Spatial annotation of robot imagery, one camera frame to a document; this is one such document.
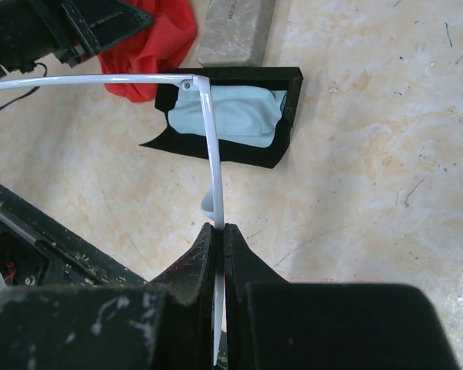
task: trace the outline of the tile floor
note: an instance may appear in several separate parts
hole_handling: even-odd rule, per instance
[[[463,0],[277,2],[265,64],[306,77],[296,130],[274,170],[223,165],[227,221],[292,281],[421,288],[463,365]],[[0,182],[151,279],[197,236],[209,181],[138,146],[163,128],[153,103],[43,88],[0,114]]]

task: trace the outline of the light blue cloth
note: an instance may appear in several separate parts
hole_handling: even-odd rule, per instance
[[[286,91],[255,86],[212,86],[218,138],[259,148],[270,146],[285,95]],[[175,107],[168,112],[168,123],[178,133],[205,136],[199,91],[179,90]]]

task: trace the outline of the black wire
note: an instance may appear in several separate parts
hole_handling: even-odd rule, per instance
[[[43,77],[46,77],[48,75],[48,67],[44,63],[36,63],[36,66],[41,66],[41,67],[43,67],[45,69],[45,73],[43,74]],[[31,96],[32,94],[34,94],[36,91],[39,90],[39,87],[40,86],[33,87],[26,94],[21,95],[20,97],[11,100],[10,102],[4,104],[3,106],[0,106],[0,111],[4,110],[5,108],[10,106],[11,104],[17,102],[18,100],[21,100],[21,99],[27,98],[28,96]]]

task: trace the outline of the black tray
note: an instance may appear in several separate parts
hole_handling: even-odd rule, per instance
[[[171,73],[195,74],[211,79],[216,86],[257,86],[270,90],[286,90],[286,104],[283,115],[275,130],[272,144],[267,148],[258,148],[227,140],[219,140],[222,161],[251,164],[253,166],[273,168],[285,155],[290,144],[290,133],[295,121],[303,76],[298,67],[224,67],[176,69]],[[159,85],[157,88],[156,109],[164,113],[167,128],[156,139],[142,144],[148,148],[164,150],[170,153],[208,158],[206,138],[194,134],[178,133],[168,124],[168,111],[175,107],[178,88],[173,85]]]

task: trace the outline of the red cloth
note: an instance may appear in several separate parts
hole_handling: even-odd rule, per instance
[[[188,0],[127,0],[144,9],[154,24],[98,56],[109,73],[159,73],[177,68],[197,36],[197,24]],[[154,99],[154,84],[106,84],[115,95],[133,103]]]

